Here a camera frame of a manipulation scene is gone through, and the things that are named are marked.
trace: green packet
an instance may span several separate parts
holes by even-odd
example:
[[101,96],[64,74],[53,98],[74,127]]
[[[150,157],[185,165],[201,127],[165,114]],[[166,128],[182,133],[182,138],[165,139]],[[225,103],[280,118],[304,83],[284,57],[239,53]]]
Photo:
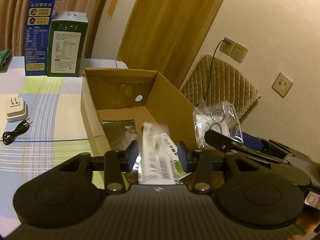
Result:
[[12,50],[0,50],[0,70],[4,69],[12,57]]

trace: green milk carton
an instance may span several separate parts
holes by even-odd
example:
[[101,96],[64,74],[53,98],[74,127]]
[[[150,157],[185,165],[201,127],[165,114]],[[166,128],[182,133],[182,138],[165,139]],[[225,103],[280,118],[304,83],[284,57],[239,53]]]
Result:
[[51,21],[47,61],[48,76],[79,76],[87,28],[87,14],[82,12],[61,12]]

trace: wall outlet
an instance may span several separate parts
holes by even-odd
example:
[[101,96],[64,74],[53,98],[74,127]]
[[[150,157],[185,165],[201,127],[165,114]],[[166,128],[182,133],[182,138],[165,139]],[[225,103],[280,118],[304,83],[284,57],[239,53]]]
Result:
[[244,46],[240,45],[239,43],[236,43],[233,47],[233,50],[231,51],[230,57],[232,57],[234,60],[238,62],[242,62],[245,55],[247,54],[248,49]]
[[280,72],[275,82],[273,83],[272,88],[279,95],[281,95],[282,98],[284,98],[292,85],[293,82]]
[[230,41],[231,44],[228,45],[225,42],[223,42],[221,43],[219,50],[229,56],[236,43],[233,40],[228,39],[227,37],[224,37],[224,39]]

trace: plastic bag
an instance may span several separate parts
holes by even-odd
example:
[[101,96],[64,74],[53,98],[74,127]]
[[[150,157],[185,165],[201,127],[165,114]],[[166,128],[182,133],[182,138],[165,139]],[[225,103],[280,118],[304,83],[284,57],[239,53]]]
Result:
[[175,177],[176,147],[168,135],[158,126],[143,124],[141,162],[138,170],[139,184],[178,184]]
[[125,150],[133,140],[139,140],[134,120],[103,121],[102,126],[113,150]]
[[220,102],[214,106],[207,106],[202,100],[193,111],[193,121],[199,148],[210,147],[204,140],[204,134],[208,130],[214,130],[243,143],[236,109],[228,101]]

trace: electrical cord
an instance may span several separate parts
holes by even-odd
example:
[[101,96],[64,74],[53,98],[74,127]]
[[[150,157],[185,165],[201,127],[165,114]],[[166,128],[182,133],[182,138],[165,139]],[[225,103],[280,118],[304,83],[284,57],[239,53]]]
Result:
[[24,134],[25,132],[28,131],[29,127],[30,127],[30,123],[28,123],[27,121],[28,119],[24,119],[23,121],[21,121],[17,127],[14,129],[14,131],[12,132],[4,132],[2,135],[2,141],[5,145],[9,145],[11,143],[14,142],[15,138],[18,135]]
[[210,84],[211,84],[211,72],[212,72],[212,65],[213,65],[214,55],[216,55],[217,49],[219,48],[219,46],[220,46],[220,44],[221,44],[222,42],[225,42],[225,43],[228,44],[228,45],[231,44],[231,41],[229,41],[229,40],[227,40],[227,39],[223,39],[222,41],[219,41],[216,49],[214,50],[214,53],[213,53],[213,56],[212,56],[212,60],[211,60],[211,64],[210,64],[209,82],[208,82],[207,90],[206,90],[206,92],[205,92],[205,94],[204,94],[204,96],[203,96],[203,98],[202,98],[203,100],[204,100],[205,97],[207,96],[207,93],[208,93],[208,91],[209,91]]

